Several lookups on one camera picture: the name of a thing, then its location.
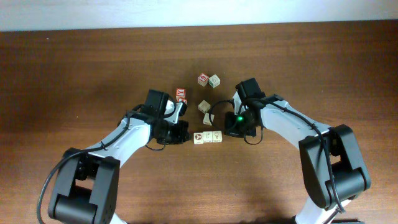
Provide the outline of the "wooden block letter F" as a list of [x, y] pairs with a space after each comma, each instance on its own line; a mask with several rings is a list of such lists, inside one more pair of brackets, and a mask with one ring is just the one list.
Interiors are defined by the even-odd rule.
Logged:
[[203, 132], [203, 142], [204, 143], [213, 142], [213, 132], [212, 131], [204, 131]]

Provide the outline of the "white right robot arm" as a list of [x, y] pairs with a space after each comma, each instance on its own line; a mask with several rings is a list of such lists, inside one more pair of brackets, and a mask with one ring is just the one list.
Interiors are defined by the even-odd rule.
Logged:
[[255, 78], [236, 85], [231, 103], [227, 135], [246, 139], [256, 136], [256, 128], [268, 129], [298, 149], [308, 199], [295, 223], [332, 223], [370, 188], [368, 169], [349, 126], [332, 127], [305, 116], [281, 96], [266, 96]]

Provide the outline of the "wooden block brown ball picture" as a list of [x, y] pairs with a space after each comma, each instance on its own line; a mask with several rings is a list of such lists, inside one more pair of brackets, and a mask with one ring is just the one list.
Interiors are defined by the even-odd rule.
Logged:
[[194, 144], [203, 144], [203, 133], [194, 133], [193, 134], [193, 142]]

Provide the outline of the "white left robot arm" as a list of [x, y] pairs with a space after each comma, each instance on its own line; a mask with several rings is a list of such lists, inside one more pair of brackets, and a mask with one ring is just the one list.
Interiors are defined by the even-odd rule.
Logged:
[[126, 111], [117, 128], [86, 149], [71, 147], [50, 171], [37, 202], [43, 222], [44, 193], [54, 177], [48, 216], [61, 223], [122, 223], [116, 214], [119, 173], [127, 160], [155, 139], [162, 147], [190, 139], [188, 122], [179, 118], [187, 105], [169, 94], [149, 90], [145, 103]]

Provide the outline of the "wooden block lightbulb picture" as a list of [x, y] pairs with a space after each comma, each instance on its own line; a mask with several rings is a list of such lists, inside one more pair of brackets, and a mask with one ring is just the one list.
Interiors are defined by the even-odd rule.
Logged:
[[213, 131], [212, 132], [212, 142], [221, 142], [223, 140], [222, 131]]

